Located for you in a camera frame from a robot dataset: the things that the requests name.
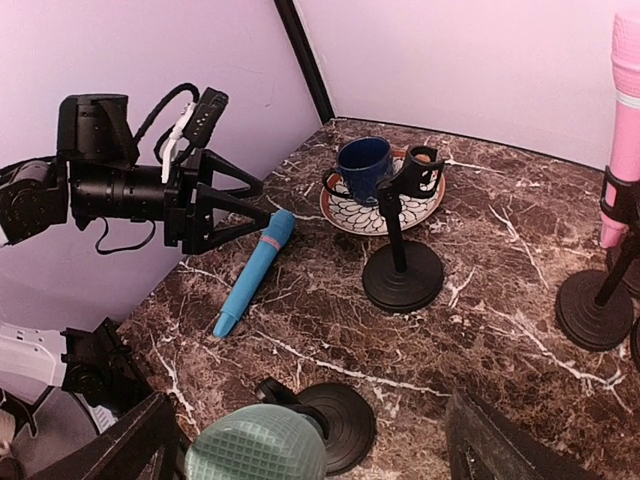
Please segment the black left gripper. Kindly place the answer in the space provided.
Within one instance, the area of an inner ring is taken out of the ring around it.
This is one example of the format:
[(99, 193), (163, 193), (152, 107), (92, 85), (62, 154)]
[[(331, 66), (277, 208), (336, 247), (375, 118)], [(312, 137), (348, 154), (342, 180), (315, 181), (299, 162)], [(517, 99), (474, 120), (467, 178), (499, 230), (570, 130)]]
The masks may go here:
[[(217, 190), (213, 172), (243, 187)], [(195, 150), (170, 168), (164, 188), (164, 244), (182, 245), (183, 253), (206, 253), (265, 228), (271, 214), (238, 198), (263, 192), (263, 182), (209, 149)]]

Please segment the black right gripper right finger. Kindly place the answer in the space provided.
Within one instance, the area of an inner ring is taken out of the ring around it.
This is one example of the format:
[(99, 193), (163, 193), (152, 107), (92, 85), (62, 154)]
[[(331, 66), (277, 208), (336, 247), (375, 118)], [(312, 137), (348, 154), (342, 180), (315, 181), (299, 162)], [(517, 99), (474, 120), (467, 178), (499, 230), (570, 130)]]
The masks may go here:
[(464, 389), (446, 406), (453, 479), (597, 479), (599, 476), (537, 442), (500, 411)]

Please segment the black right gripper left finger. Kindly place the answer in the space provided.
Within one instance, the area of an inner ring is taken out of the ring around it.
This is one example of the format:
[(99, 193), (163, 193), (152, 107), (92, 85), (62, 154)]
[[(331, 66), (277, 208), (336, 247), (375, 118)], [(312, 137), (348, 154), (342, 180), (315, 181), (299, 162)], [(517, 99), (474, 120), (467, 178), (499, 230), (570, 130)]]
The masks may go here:
[(103, 434), (33, 479), (184, 479), (189, 441), (171, 398), (149, 395)]

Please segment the blue microphone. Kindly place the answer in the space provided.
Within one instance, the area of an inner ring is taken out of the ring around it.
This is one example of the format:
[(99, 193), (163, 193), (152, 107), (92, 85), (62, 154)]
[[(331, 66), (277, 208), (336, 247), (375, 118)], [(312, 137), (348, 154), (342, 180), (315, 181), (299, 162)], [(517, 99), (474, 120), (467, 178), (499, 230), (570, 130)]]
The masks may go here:
[(278, 210), (271, 216), (221, 308), (213, 329), (214, 337), (227, 337), (242, 319), (277, 254), (291, 238), (294, 226), (295, 217), (288, 210)]

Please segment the black stand of blue microphone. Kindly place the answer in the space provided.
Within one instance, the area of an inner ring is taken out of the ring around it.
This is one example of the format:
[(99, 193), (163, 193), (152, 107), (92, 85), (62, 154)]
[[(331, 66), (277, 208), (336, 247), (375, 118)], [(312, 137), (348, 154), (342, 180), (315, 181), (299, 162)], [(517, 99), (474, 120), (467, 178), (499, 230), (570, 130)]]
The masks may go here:
[(437, 193), (445, 163), (437, 150), (413, 146), (394, 176), (377, 185), (379, 212), (386, 222), (389, 243), (365, 264), (362, 284), (367, 298), (391, 313), (410, 313), (428, 306), (444, 283), (440, 257), (424, 243), (405, 240), (399, 215), (402, 195), (431, 199)]

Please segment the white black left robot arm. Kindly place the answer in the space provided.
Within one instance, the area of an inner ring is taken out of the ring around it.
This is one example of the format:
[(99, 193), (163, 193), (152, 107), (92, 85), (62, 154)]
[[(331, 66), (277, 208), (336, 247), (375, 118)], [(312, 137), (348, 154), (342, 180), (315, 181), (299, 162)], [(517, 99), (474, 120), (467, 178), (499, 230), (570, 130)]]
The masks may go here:
[[(200, 255), (265, 228), (267, 212), (250, 204), (262, 182), (211, 151), (209, 141), (228, 98), (215, 90), (178, 86), (190, 102), (154, 148), (156, 164), (139, 163), (142, 131), (127, 121), (121, 94), (65, 98), (54, 155), (1, 171), (1, 243), (14, 246), (73, 220), (149, 223), (169, 247)], [(148, 393), (114, 324), (92, 332), (3, 324), (1, 368), (78, 394), (91, 407), (121, 416)]]

